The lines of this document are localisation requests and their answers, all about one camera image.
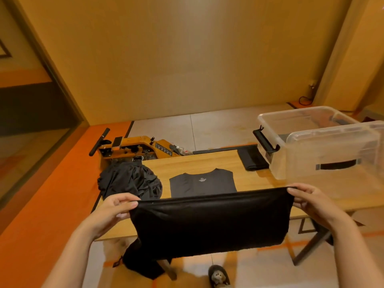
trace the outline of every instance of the folded black clothing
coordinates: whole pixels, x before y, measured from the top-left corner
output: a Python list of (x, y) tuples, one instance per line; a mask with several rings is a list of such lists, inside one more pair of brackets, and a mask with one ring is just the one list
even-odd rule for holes
[(141, 162), (113, 162), (97, 181), (103, 199), (128, 192), (141, 200), (153, 200), (159, 199), (163, 190), (157, 176)]
[(286, 187), (139, 201), (130, 211), (151, 260), (281, 244), (293, 196)]
[(239, 147), (237, 153), (247, 171), (268, 169), (269, 164), (257, 149), (257, 144)]
[(135, 271), (152, 280), (155, 280), (158, 276), (165, 273), (156, 261), (149, 259), (139, 239), (136, 239), (127, 248), (122, 256), (122, 262), (129, 270)]

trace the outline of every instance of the black cloth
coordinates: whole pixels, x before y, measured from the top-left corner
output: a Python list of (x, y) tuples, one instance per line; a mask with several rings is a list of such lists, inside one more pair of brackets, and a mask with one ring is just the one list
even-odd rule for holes
[(139, 239), (135, 240), (125, 251), (122, 262), (132, 271), (149, 279), (155, 280), (158, 276), (164, 274), (164, 270), (156, 261), (151, 261), (147, 253), (141, 247)]
[(151, 260), (281, 244), (293, 196), (286, 187), (139, 201), (131, 210)]
[(140, 161), (113, 162), (97, 181), (103, 199), (128, 192), (141, 200), (153, 200), (160, 198), (163, 190), (157, 176)]
[(257, 149), (257, 145), (240, 147), (237, 154), (247, 171), (269, 169), (269, 164)]
[(169, 182), (172, 198), (236, 193), (233, 173), (223, 169), (197, 175), (184, 173), (170, 178)]

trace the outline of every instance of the rowing machine handle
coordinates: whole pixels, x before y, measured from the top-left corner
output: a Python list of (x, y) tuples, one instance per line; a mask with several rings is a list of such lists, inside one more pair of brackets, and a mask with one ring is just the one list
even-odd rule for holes
[(109, 131), (110, 131), (110, 129), (108, 127), (104, 130), (103, 134), (100, 136), (100, 138), (98, 139), (96, 144), (93, 146), (93, 148), (89, 152), (90, 157), (92, 157), (95, 154), (95, 152), (97, 151), (97, 149), (101, 146), (101, 144), (100, 144), (101, 141), (104, 140), (104, 138), (107, 136)]

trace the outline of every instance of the human hand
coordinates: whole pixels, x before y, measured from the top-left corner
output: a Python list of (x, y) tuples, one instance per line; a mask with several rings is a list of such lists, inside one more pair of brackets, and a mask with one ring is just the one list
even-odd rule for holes
[(317, 223), (333, 231), (339, 223), (351, 218), (319, 188), (304, 183), (289, 185), (287, 191), (295, 197), (293, 206), (300, 208)]
[(119, 221), (129, 218), (129, 210), (136, 208), (137, 200), (140, 198), (131, 193), (108, 196), (94, 212), (84, 219), (79, 228), (86, 230), (95, 240)]

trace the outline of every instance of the clear plastic bin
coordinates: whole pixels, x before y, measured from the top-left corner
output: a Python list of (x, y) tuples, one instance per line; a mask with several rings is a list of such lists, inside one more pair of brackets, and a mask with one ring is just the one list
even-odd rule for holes
[(333, 198), (384, 190), (383, 121), (359, 123), (325, 106), (258, 120), (258, 149), (276, 179), (312, 184)]

